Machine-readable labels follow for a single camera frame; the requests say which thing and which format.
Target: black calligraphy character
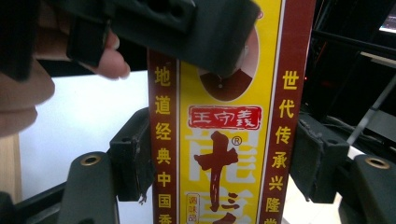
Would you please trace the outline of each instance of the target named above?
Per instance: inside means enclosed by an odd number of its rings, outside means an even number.
[[[228,193],[228,197],[230,197],[228,199],[228,203],[230,204],[222,204],[221,207],[224,209],[238,209],[239,204],[235,203],[235,199],[238,197],[238,195],[235,193]]]
[[[217,212],[219,209],[219,183],[223,166],[238,162],[235,148],[227,151],[229,139],[225,134],[215,131],[210,136],[213,140],[213,152],[205,155],[194,155],[194,159],[204,171],[211,169],[210,174],[210,209]]]
[[[235,221],[236,217],[231,213],[227,213],[225,217],[220,220],[214,221],[213,224],[232,224],[235,223]]]

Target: white wall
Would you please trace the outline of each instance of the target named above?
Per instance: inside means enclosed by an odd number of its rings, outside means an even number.
[[[63,183],[70,163],[109,141],[132,114],[148,106],[147,72],[112,81],[99,76],[57,77],[54,96],[37,107],[34,125],[20,134],[22,197]],[[119,203],[120,223],[152,223],[148,201]]]

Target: metal grommet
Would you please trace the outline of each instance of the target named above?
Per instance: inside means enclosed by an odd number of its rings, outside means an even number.
[[[81,165],[83,166],[90,166],[98,163],[101,160],[101,157],[98,155],[89,155],[86,156],[84,159],[81,160]]]
[[[383,169],[383,170],[388,170],[390,168],[390,165],[380,159],[376,159],[376,158],[366,158],[365,160],[369,165],[374,166],[375,168],[378,169]]]

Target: human hand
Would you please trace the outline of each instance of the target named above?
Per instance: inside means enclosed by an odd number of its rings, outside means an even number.
[[[68,29],[67,15],[42,1],[30,78],[20,83],[0,73],[0,137],[31,125],[37,116],[35,106],[54,93],[50,76],[37,60],[69,61],[66,56]],[[127,77],[131,69],[116,51],[119,44],[118,37],[110,32],[98,67],[83,65],[104,77]]]

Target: wooden surface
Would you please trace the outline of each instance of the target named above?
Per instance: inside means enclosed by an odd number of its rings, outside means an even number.
[[[9,193],[14,203],[21,201],[21,156],[17,134],[0,138],[0,191]]]

